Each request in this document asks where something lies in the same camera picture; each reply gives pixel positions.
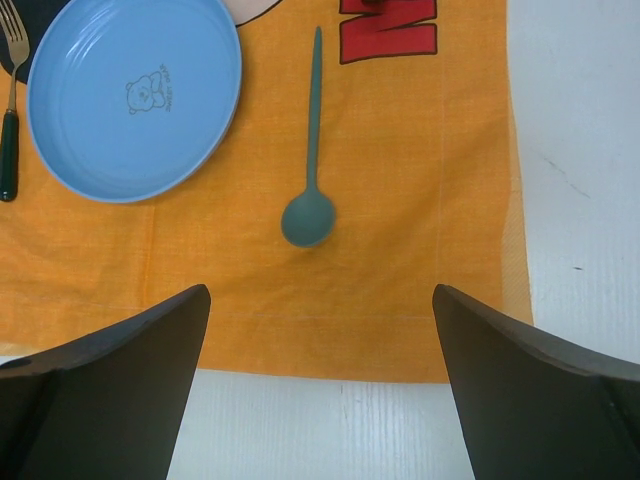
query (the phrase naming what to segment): white table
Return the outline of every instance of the white table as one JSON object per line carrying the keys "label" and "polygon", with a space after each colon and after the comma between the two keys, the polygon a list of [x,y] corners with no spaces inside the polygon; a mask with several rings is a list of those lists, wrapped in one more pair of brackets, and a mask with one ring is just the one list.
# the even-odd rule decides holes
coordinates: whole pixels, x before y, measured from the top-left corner
{"label": "white table", "polygon": [[[510,0],[536,325],[640,363],[638,24],[638,0]],[[170,478],[473,474],[448,385],[198,371]]]}

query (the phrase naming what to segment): plate rim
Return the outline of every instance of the plate rim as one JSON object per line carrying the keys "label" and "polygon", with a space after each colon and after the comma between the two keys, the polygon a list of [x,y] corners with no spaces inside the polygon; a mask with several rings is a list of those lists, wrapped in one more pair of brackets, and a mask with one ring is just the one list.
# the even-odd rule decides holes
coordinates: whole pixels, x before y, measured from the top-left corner
{"label": "plate rim", "polygon": [[[58,12],[58,14],[55,16],[55,18],[53,19],[53,21],[49,24],[49,26],[47,27],[47,30],[45,31],[45,34],[42,36],[42,39],[40,40],[40,43],[38,44],[38,47],[36,48],[36,52],[33,56],[33,60],[31,62],[31,69],[29,70],[29,76],[27,78],[27,91],[26,91],[26,116],[27,116],[27,124],[28,124],[28,128],[29,128],[29,134],[31,136],[31,141],[33,143],[33,146],[35,147],[36,153],[38,154],[38,157],[40,158],[40,161],[44,164],[44,166],[46,167],[46,169],[49,171],[49,173],[51,175],[53,175],[54,178],[56,178],[56,180],[62,184],[65,188],[67,188],[68,190],[71,190],[72,192],[81,195],[89,200],[94,200],[97,202],[102,202],[102,203],[110,203],[110,204],[125,204],[125,203],[136,203],[136,202],[141,202],[144,200],[149,200],[151,198],[157,197],[159,195],[162,195],[166,192],[168,192],[169,190],[177,187],[178,185],[182,184],[183,182],[185,182],[187,179],[189,179],[192,175],[194,175],[211,157],[211,155],[213,155],[213,153],[217,150],[217,148],[219,147],[219,145],[222,143],[222,141],[224,140],[224,138],[227,135],[227,132],[229,131],[229,128],[231,127],[231,124],[233,123],[233,119],[235,117],[235,113],[237,111],[237,107],[238,107],[238,103],[240,100],[240,93],[242,91],[242,78],[243,78],[243,57],[242,57],[242,46],[240,44],[240,36],[238,34],[238,29],[237,26],[235,25],[235,22],[233,21],[233,18],[231,16],[231,12],[229,11],[229,8],[227,7],[226,3],[223,0],[207,0],[208,2],[211,3],[217,3],[219,8],[222,10],[222,13],[224,15],[224,20],[225,23],[228,24],[228,26],[232,27],[234,35],[233,35],[233,44],[234,44],[234,50],[235,50],[235,55],[237,58],[237,66],[236,66],[236,78],[237,81],[235,82],[234,85],[234,100],[233,100],[233,107],[229,110],[228,116],[226,118],[225,122],[225,126],[224,128],[221,128],[219,131],[219,134],[215,137],[215,140],[213,142],[211,142],[211,146],[208,149],[206,155],[204,155],[202,158],[200,158],[197,162],[194,162],[193,166],[191,166],[189,169],[187,169],[185,171],[185,173],[181,174],[180,176],[177,176],[174,180],[172,180],[171,182],[167,182],[164,186],[162,186],[161,188],[157,188],[155,190],[152,190],[149,193],[145,193],[145,194],[140,194],[140,195],[131,195],[131,196],[126,196],[126,197],[118,197],[118,198],[113,198],[113,197],[103,197],[100,195],[93,195],[90,194],[88,192],[85,192],[75,186],[73,186],[72,184],[68,183],[67,181],[65,181],[63,178],[60,177],[60,175],[58,175],[58,173],[56,173],[56,171],[53,169],[53,167],[50,165],[49,161],[45,158],[45,156],[43,155],[42,149],[40,148],[40,145],[38,143],[37,137],[34,133],[34,128],[33,128],[33,122],[32,122],[32,115],[31,115],[31,111],[32,111],[32,103],[31,103],[31,89],[33,88],[33,82],[32,82],[32,76],[34,75],[34,72],[37,71],[37,66],[39,64],[39,59],[40,56],[42,54],[42,46],[45,45],[46,43],[48,43],[49,41],[49,37],[52,35],[52,32],[55,31],[55,29],[57,28],[58,24],[62,21],[61,19],[64,18],[64,15],[66,14],[67,10],[70,10],[72,8],[76,8],[75,5],[78,4],[80,1],[82,0],[71,0],[69,1],[61,10],[60,12]],[[141,0],[144,2],[150,2],[152,0]]]}

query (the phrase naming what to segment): plate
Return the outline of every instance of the plate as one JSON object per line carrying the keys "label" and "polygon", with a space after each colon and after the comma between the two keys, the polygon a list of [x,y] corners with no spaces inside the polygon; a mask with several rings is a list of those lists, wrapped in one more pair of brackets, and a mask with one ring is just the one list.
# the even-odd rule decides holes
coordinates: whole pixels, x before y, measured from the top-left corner
{"label": "plate", "polygon": [[72,0],[34,56],[29,129],[71,190],[144,200],[206,162],[241,77],[238,34],[220,0]]}

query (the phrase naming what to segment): orange placemat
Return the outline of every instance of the orange placemat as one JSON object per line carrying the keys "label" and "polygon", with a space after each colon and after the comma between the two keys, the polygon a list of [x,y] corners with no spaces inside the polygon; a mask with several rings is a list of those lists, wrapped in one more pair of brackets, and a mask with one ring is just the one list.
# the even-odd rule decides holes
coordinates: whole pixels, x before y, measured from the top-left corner
{"label": "orange placemat", "polygon": [[[436,283],[528,312],[506,1],[261,4],[268,12],[239,28],[231,131],[175,190],[127,206],[85,200],[45,171],[23,128],[21,193],[0,208],[0,340],[51,347],[205,283],[201,367],[446,381]],[[304,187],[316,25],[319,182],[338,220],[301,250],[280,216]],[[521,288],[504,289],[506,277]]]}

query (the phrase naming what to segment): dark green fork handle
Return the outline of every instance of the dark green fork handle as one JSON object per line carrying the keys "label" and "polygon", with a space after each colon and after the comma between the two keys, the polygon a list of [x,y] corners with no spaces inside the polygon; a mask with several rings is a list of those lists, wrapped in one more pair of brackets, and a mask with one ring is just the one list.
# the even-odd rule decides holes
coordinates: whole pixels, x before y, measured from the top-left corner
{"label": "dark green fork handle", "polygon": [[0,143],[0,200],[11,202],[18,196],[18,114],[7,110],[2,120]]}

